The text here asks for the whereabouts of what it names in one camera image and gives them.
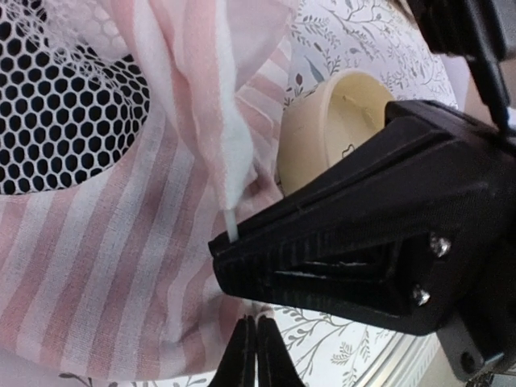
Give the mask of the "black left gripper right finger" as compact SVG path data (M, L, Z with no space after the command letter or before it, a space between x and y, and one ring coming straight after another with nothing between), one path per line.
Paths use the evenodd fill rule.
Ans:
M262 316L257 325L257 363L259 387L304 387L278 325Z

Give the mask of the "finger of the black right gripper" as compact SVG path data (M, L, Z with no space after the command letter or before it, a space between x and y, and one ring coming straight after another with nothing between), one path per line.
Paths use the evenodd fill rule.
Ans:
M224 293L412 335L515 330L515 137L434 101L209 244Z

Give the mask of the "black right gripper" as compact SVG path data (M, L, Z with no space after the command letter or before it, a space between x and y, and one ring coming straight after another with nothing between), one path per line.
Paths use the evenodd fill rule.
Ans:
M497 128L495 150L515 162L515 125L509 91L515 70L513 1L411 1L429 49L462 56L476 92L466 113ZM485 372L505 373L515 364L515 194L509 205L488 213L509 222L481 257L480 270L456 304L438 337L456 377L468 381Z

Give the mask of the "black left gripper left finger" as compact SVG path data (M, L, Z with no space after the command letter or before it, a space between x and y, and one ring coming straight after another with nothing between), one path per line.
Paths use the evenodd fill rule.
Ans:
M252 387L255 384L256 322L252 316L235 325L209 387Z

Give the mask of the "white tent pole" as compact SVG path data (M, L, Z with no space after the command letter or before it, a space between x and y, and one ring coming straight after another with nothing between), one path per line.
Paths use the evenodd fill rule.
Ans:
M224 210L223 216L226 224L228 240L230 243L233 243L239 238L238 222L235 209Z

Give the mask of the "pink striped pet tent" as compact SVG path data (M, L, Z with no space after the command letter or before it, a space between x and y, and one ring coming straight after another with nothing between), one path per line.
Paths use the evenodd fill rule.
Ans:
M209 241L271 206L295 1L1 4L1 353L215 368L252 306Z

